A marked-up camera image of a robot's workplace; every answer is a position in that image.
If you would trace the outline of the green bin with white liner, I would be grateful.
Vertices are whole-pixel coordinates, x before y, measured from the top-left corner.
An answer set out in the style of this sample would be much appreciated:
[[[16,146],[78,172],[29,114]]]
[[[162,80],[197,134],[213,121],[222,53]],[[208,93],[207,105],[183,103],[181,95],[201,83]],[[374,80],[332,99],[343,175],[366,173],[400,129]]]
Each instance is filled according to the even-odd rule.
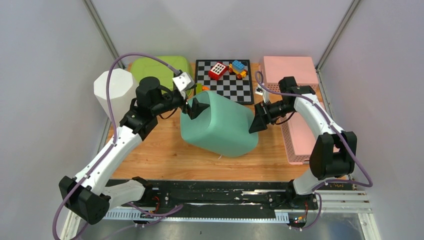
[[[252,110],[221,96],[214,91],[203,91],[188,100],[206,104],[196,118],[180,114],[182,139],[193,146],[224,157],[240,157],[251,152],[259,142],[258,133],[249,133],[254,119]]]

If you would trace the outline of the pink perforated plastic basket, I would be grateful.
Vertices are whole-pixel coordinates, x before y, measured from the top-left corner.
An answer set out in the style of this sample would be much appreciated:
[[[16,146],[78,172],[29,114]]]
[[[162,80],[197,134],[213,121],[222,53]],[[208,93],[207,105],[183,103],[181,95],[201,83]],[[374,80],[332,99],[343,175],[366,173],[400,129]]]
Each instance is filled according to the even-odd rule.
[[[280,125],[287,161],[291,165],[308,164],[316,139],[302,116],[295,112]]]

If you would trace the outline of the large green plastic container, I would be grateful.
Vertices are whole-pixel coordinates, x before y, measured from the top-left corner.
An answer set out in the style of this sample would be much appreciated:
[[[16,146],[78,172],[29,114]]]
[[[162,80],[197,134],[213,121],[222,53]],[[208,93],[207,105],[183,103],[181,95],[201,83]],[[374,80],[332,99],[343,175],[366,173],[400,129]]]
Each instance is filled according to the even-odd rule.
[[[177,70],[182,70],[193,75],[193,68],[189,61],[180,55],[162,55],[157,56],[158,59],[170,64]],[[159,79],[160,84],[169,90],[173,90],[173,72],[163,65],[153,59],[147,57],[140,57],[134,60],[128,65],[128,71],[132,73],[135,80],[140,82],[146,77],[156,77]]]

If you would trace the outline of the white plastic bin liner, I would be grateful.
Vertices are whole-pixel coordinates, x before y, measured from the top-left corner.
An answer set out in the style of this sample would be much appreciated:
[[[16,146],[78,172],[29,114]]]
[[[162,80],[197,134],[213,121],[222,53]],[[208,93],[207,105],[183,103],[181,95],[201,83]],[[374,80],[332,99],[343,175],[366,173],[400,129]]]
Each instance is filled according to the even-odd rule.
[[[107,70],[94,81],[93,92],[107,116],[110,117],[106,95],[108,74],[109,71]],[[114,123],[117,126],[129,111],[131,101],[136,97],[137,86],[137,81],[129,71],[121,68],[116,68],[112,71],[109,81],[109,97]]]

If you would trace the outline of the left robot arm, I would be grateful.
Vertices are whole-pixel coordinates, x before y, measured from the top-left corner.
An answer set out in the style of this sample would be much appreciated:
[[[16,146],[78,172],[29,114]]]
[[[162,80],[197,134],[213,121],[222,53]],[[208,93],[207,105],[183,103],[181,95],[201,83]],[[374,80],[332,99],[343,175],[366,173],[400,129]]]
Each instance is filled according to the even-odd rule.
[[[209,107],[194,100],[188,103],[187,90],[195,81],[184,73],[172,79],[174,90],[162,86],[156,77],[145,77],[135,89],[129,110],[119,122],[111,141],[73,178],[64,176],[59,190],[64,206],[90,225],[97,224],[115,207],[137,202],[149,206],[153,201],[152,185],[136,176],[118,185],[107,186],[111,175],[123,160],[140,145],[158,124],[157,117],[180,108],[195,119]]]

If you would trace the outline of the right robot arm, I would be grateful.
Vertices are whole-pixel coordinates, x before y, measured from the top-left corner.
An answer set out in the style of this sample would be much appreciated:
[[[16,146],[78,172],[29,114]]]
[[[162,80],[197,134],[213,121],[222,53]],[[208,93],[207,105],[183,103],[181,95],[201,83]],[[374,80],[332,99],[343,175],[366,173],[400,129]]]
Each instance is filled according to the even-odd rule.
[[[285,195],[286,204],[298,209],[305,203],[305,195],[354,171],[357,137],[352,131],[344,131],[331,119],[311,86],[297,85],[293,76],[284,77],[278,86],[282,99],[274,103],[262,101],[255,104],[249,132],[264,131],[269,124],[274,125],[278,118],[289,113],[298,113],[306,121],[315,138],[309,169],[290,181]]]

